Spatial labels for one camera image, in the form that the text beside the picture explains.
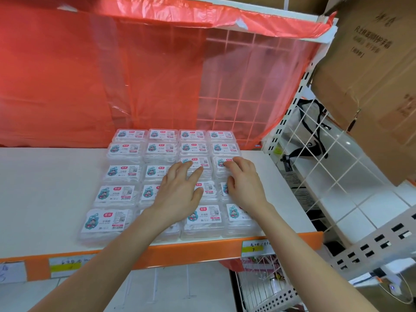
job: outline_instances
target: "shelf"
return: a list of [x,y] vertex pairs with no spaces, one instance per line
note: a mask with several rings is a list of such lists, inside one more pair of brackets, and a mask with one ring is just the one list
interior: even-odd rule
[[[328,158],[317,165],[315,158],[302,157],[294,166],[299,177],[306,179],[304,186],[320,200],[322,211],[346,241],[340,238],[354,244],[416,204],[416,188],[407,181],[398,187],[392,185],[350,136],[331,121],[324,123],[331,127],[321,130],[322,143],[330,148]],[[283,137],[279,143],[287,154],[299,147],[288,144]]]
[[[50,278],[48,259],[95,254],[76,237],[106,167],[106,149],[0,148],[0,262],[25,261],[28,280]],[[243,151],[254,162],[267,199],[314,249],[322,244],[268,155]],[[241,256],[238,239],[176,241],[152,245],[134,269],[183,265]]]

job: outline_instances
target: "cartoon character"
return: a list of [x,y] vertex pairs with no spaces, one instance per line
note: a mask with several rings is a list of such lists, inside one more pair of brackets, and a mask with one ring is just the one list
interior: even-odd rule
[[107,173],[108,176],[114,176],[116,174],[117,174],[117,166],[110,168],[110,170]]
[[144,190],[143,197],[149,198],[151,196],[153,196],[153,188],[149,186],[148,188]]
[[193,213],[191,213],[190,216],[188,217],[188,219],[190,221],[196,221],[196,220],[198,220],[198,214],[196,213],[196,211],[193,212]]
[[151,151],[151,152],[156,151],[156,144],[149,144],[148,151]]
[[94,229],[98,224],[98,214],[96,213],[95,215],[92,215],[91,217],[88,218],[86,224],[85,224],[85,228],[88,230]]
[[237,210],[237,208],[236,207],[234,207],[234,206],[232,206],[231,208],[230,208],[230,217],[231,218],[233,218],[233,219],[236,219],[236,218],[238,218],[238,216],[239,216],[240,214],[238,213],[238,210]]
[[154,166],[149,167],[149,169],[147,170],[147,175],[155,175],[156,174],[156,169]]
[[118,152],[119,150],[120,150],[120,146],[116,144],[115,146],[111,147],[110,152],[114,153],[114,152]]
[[104,189],[101,189],[100,193],[97,196],[98,199],[106,199],[108,197],[108,195],[109,195],[109,191],[110,191],[110,188],[109,187],[106,187]]

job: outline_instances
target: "brown cardboard box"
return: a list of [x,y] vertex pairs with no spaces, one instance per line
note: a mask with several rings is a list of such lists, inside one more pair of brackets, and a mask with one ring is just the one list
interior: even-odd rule
[[[284,0],[230,0],[248,4],[272,7],[275,9],[284,8]],[[322,15],[325,12],[328,0],[289,0],[288,10],[306,14]]]
[[395,185],[416,171],[415,12],[416,0],[347,2],[312,79],[316,97]]

